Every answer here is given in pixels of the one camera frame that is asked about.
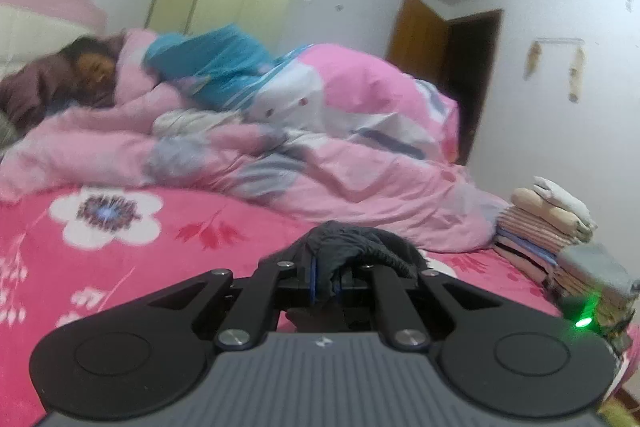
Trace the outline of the dark grey trousers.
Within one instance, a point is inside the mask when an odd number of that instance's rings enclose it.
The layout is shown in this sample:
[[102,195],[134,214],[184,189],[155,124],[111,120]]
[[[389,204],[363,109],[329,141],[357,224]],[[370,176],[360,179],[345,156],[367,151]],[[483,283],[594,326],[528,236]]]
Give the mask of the dark grey trousers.
[[291,261],[305,271],[311,302],[323,307],[334,298],[343,274],[363,265],[386,265],[398,277],[415,279],[425,265],[418,248],[399,235],[378,228],[326,221],[292,245],[259,261],[259,266]]

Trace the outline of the tan folded cloth stack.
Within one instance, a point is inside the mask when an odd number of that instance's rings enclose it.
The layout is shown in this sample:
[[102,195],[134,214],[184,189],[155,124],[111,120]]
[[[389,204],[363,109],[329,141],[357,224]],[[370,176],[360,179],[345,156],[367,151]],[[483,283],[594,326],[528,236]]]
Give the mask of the tan folded cloth stack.
[[548,298],[578,329],[603,334],[622,331],[634,317],[637,295],[625,295],[611,286],[585,282],[565,270],[553,271],[544,281]]

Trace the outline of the grey folded cloth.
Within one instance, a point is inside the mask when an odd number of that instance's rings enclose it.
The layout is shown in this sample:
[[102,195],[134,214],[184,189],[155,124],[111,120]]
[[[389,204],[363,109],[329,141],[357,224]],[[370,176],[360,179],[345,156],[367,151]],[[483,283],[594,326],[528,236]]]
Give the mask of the grey folded cloth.
[[581,243],[563,248],[556,256],[553,275],[558,280],[569,280],[601,291],[606,297],[622,303],[639,297],[639,280],[632,277],[600,243]]

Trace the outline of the blue folded cloth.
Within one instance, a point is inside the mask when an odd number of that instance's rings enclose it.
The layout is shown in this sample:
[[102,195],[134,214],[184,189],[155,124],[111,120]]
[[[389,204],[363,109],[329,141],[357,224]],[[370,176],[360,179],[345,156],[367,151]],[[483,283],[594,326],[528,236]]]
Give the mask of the blue folded cloth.
[[495,237],[495,245],[504,251],[510,251],[514,255],[527,258],[529,261],[544,267],[547,271],[554,269],[558,265],[554,254],[530,243],[527,239],[521,239],[520,236],[507,231],[498,231]]

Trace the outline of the cream white folded cloth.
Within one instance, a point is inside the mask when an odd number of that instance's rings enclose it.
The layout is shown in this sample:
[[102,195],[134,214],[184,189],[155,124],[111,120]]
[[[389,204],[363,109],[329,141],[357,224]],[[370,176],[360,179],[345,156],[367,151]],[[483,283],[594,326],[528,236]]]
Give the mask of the cream white folded cloth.
[[534,191],[549,204],[574,213],[589,230],[594,231],[598,227],[597,222],[591,217],[591,212],[587,205],[570,194],[570,192],[564,190],[559,184],[546,178],[541,178],[541,176],[535,176]]

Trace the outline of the beige folded cloth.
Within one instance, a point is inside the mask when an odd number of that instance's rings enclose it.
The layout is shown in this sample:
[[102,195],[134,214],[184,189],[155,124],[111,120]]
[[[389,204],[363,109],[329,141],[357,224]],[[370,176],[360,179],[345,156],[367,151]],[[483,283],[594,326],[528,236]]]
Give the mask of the beige folded cloth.
[[572,239],[582,243],[592,239],[593,231],[574,212],[550,204],[530,188],[516,188],[511,195],[511,202],[519,210],[544,220]]

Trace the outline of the pink patterned duvet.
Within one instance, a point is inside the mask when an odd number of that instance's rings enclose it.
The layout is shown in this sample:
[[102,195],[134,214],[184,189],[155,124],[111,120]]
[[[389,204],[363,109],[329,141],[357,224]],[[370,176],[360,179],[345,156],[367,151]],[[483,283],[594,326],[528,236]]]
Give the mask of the pink patterned duvet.
[[174,186],[381,228],[436,253],[491,241],[506,204],[457,164],[454,101],[337,44],[275,59],[250,106],[227,112],[201,108],[143,64],[153,90],[111,109],[67,109],[12,147],[3,202],[71,185]]

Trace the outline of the pink floral fleece blanket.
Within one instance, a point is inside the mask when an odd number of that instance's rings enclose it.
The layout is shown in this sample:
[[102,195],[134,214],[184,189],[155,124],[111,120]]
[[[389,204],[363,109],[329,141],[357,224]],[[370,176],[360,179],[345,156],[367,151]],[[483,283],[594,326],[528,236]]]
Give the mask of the pink floral fleece blanket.
[[260,258],[307,233],[308,222],[213,193],[118,191],[137,216],[103,232],[77,213],[99,188],[64,188],[1,208],[1,422],[43,414],[30,352],[52,329],[209,269],[248,277]]

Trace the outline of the teal blue pillow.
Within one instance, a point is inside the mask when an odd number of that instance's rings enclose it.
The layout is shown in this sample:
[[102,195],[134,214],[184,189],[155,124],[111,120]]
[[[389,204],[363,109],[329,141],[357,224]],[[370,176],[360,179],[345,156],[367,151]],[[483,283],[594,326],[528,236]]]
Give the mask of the teal blue pillow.
[[277,66],[257,39],[233,24],[197,36],[160,35],[143,64],[196,105],[218,112],[247,109]]

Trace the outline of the brown wooden door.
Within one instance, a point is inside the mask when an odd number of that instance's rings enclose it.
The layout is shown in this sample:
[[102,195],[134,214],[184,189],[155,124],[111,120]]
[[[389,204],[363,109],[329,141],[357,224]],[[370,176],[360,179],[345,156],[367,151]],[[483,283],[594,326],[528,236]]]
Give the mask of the brown wooden door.
[[422,0],[402,0],[386,61],[433,83],[459,107],[458,158],[468,162],[490,83],[501,10],[444,20]]

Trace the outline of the sleeping person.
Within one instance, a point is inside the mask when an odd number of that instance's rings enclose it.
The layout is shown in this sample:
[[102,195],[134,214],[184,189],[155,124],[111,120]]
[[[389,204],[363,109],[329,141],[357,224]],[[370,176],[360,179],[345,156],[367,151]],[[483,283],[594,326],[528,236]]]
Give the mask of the sleeping person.
[[8,147],[62,110],[114,105],[125,36],[80,37],[1,80],[1,145]]

